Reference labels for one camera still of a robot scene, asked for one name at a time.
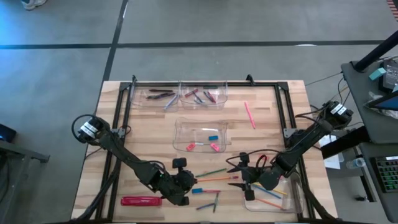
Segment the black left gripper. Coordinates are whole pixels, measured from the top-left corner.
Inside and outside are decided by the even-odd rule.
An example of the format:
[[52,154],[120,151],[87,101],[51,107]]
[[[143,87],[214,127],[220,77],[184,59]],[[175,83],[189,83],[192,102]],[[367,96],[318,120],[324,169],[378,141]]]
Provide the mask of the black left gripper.
[[172,167],[178,169],[177,174],[171,175],[165,172],[162,175],[161,198],[167,199],[173,205],[189,205],[187,193],[197,183],[194,175],[189,170],[184,169],[186,166],[186,158],[176,158],[172,161]]

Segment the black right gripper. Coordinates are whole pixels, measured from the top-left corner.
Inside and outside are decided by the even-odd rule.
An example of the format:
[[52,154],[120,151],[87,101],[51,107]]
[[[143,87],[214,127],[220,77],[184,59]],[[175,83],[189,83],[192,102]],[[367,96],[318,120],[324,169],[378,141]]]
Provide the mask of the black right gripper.
[[255,199],[254,191],[251,185],[259,182],[266,190],[274,189],[279,183],[279,173],[273,166],[265,166],[267,156],[261,155],[254,167],[249,166],[249,154],[240,152],[239,167],[234,167],[227,171],[227,173],[241,172],[243,183],[228,183],[234,187],[238,187],[244,191],[244,198],[247,201]]

